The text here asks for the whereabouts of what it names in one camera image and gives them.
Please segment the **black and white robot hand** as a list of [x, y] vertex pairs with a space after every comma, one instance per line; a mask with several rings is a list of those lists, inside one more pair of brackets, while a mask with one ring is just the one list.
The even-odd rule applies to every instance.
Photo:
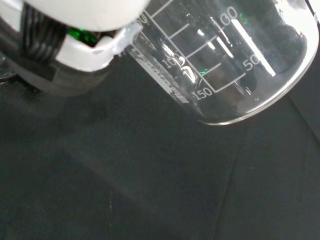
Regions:
[[77, 96], [98, 86], [142, 30], [147, 0], [3, 0], [0, 80]]

